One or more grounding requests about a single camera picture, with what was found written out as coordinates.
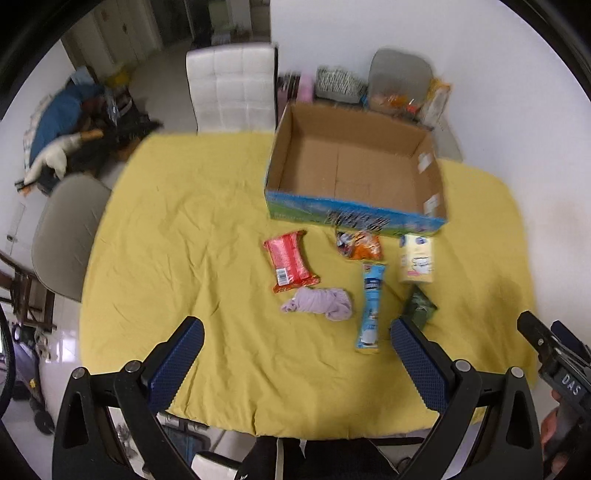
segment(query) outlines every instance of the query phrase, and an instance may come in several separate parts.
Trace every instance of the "pink item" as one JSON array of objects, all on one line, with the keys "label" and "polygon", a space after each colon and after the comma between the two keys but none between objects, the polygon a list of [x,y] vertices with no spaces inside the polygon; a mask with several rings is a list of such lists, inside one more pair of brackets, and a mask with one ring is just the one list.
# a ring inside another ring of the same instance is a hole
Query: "pink item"
[{"label": "pink item", "polygon": [[297,90],[297,101],[312,103],[314,101],[314,78],[312,75],[302,74]]},{"label": "pink item", "polygon": [[324,313],[334,322],[351,318],[353,310],[342,288],[298,288],[295,296],[281,306],[282,312]]}]

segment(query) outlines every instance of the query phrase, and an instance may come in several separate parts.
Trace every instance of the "purple cloth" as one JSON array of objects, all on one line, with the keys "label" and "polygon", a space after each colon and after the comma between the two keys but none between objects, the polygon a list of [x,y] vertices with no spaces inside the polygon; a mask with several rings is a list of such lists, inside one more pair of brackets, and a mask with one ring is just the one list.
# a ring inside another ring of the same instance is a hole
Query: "purple cloth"
[{"label": "purple cloth", "polygon": [[295,296],[281,306],[282,312],[324,313],[334,322],[351,318],[351,300],[342,288],[298,288]]}]

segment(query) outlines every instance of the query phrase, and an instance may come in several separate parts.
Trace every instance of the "blue tube package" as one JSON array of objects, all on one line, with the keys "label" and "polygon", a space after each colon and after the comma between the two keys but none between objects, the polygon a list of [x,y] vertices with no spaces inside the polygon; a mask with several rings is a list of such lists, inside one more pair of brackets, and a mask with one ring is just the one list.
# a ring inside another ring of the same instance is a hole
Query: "blue tube package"
[{"label": "blue tube package", "polygon": [[363,309],[361,330],[357,339],[357,349],[363,353],[375,353],[378,351],[379,296],[385,269],[386,265],[384,264],[363,263],[365,308]]}]

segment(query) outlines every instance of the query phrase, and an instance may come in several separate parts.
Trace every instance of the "wooden chair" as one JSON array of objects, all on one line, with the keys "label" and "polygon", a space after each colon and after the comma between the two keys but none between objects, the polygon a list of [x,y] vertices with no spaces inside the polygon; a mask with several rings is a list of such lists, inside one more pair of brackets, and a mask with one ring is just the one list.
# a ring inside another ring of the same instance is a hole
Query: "wooden chair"
[{"label": "wooden chair", "polygon": [[[20,325],[40,327],[52,332],[57,328],[53,324],[55,294],[47,290],[32,271],[19,265],[3,252],[0,252],[0,261],[14,270],[14,277],[0,272],[0,288],[8,292],[8,297],[0,297],[0,303],[12,306],[12,311]],[[36,298],[42,297],[41,305],[32,304],[33,292],[38,293],[35,295]]]}]

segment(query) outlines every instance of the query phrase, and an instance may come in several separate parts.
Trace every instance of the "cardboard box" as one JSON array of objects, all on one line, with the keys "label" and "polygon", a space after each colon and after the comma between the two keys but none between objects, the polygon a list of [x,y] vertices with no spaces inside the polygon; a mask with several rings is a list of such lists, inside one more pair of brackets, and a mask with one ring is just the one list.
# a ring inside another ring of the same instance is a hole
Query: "cardboard box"
[{"label": "cardboard box", "polygon": [[433,282],[433,238],[403,235],[400,248],[400,282]]},{"label": "cardboard box", "polygon": [[287,106],[265,179],[272,218],[429,233],[447,221],[428,131],[375,112]]}]

